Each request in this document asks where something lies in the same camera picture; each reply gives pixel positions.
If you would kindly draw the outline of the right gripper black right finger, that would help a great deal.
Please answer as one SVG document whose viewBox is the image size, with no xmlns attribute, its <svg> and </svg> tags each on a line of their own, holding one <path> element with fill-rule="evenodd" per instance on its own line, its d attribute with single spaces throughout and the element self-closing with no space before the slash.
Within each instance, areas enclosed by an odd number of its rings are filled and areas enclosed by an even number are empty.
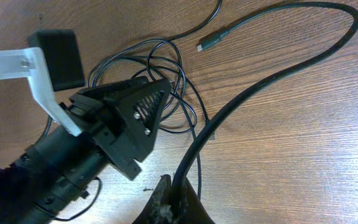
<svg viewBox="0 0 358 224">
<path fill-rule="evenodd" d="M 178 223 L 214 224 L 187 178 L 180 189 Z"/>
</svg>

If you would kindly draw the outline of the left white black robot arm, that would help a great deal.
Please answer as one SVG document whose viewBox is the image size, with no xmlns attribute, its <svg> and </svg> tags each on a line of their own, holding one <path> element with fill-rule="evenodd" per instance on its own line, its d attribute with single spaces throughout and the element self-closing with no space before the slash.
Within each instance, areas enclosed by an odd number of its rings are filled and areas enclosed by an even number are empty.
<svg viewBox="0 0 358 224">
<path fill-rule="evenodd" d="M 29 146 L 0 169 L 0 223 L 48 223 L 107 166 L 133 180 L 154 148 L 160 117 L 171 91 L 167 79 L 137 77 L 70 98 L 64 111 L 83 132 L 63 127 Z"/>
</svg>

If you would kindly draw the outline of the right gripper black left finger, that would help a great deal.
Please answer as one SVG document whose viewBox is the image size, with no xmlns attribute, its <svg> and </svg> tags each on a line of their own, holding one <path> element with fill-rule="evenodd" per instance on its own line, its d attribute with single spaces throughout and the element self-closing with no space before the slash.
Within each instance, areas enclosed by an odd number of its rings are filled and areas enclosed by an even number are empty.
<svg viewBox="0 0 358 224">
<path fill-rule="evenodd" d="M 171 184 L 170 175 L 161 176 L 149 201 L 132 224 L 166 224 L 172 222 L 172 210 L 169 204 Z"/>
</svg>

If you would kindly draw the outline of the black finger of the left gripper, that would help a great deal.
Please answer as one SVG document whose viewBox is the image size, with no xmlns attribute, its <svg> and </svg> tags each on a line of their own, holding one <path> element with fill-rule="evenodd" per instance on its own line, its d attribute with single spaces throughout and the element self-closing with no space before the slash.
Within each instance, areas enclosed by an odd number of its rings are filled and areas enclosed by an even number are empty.
<svg viewBox="0 0 358 224">
<path fill-rule="evenodd" d="M 150 82 L 134 101 L 117 101 L 119 114 L 124 118 L 133 142 L 133 158 L 142 162 L 153 150 L 162 111 L 171 84 L 167 79 Z"/>
<path fill-rule="evenodd" d="M 124 81 L 108 83 L 96 87 L 85 88 L 78 92 L 78 101 L 101 101 L 105 98 L 112 101 L 134 101 L 149 84 L 146 77 L 137 77 Z"/>
</svg>

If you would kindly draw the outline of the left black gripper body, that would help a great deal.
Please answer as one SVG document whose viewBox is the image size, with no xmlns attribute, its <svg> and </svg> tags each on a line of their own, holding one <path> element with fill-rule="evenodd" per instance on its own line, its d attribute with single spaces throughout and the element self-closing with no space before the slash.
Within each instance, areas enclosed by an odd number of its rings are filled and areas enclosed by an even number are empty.
<svg viewBox="0 0 358 224">
<path fill-rule="evenodd" d="M 142 160 L 142 153 L 130 133 L 127 119 L 104 99 L 75 94 L 70 101 L 69 107 L 64 103 L 60 107 L 83 132 L 77 137 L 66 136 L 62 141 L 62 170 L 75 180 L 91 180 L 111 165 L 134 180 L 141 172 L 136 162 Z"/>
</svg>

